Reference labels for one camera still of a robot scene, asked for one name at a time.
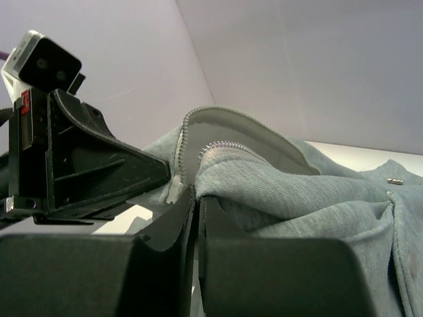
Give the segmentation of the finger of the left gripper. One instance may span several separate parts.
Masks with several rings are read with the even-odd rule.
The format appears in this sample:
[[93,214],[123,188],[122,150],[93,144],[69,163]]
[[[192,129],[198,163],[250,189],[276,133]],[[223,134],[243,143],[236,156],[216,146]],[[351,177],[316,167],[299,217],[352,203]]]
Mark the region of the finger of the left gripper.
[[51,215],[91,215],[107,213],[138,195],[150,192],[166,180],[141,180],[133,184],[86,183],[61,185],[54,193],[54,204],[49,206]]

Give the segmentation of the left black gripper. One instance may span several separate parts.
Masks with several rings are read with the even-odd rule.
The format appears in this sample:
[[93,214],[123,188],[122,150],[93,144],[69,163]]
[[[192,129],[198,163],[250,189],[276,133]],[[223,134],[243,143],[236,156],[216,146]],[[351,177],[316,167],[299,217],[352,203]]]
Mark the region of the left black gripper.
[[5,155],[5,222],[105,221],[92,199],[77,205],[69,184],[169,181],[169,164],[115,138],[99,110],[57,89],[25,89],[15,101]]

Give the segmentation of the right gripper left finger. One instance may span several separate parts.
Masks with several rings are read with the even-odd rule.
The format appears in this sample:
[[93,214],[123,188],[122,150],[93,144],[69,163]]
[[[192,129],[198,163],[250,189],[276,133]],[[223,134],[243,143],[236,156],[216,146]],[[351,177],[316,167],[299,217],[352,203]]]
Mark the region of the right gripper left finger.
[[135,235],[1,238],[2,316],[188,316],[196,194]]

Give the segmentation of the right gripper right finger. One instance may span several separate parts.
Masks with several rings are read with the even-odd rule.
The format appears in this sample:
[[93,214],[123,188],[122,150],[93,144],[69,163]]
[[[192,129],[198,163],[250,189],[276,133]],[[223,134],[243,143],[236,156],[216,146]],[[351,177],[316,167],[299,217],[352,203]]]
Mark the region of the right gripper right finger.
[[206,316],[375,316],[358,260],[327,238],[254,238],[200,201],[199,274]]

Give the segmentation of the grey zip-up jacket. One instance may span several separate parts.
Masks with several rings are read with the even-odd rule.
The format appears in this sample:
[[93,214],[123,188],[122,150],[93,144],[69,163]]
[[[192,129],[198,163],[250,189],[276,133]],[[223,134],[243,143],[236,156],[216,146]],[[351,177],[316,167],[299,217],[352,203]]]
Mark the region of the grey zip-up jacket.
[[188,186],[260,238],[338,238],[378,316],[422,315],[422,177],[388,160],[357,172],[232,108],[208,106],[145,147],[171,179],[135,203],[167,212]]

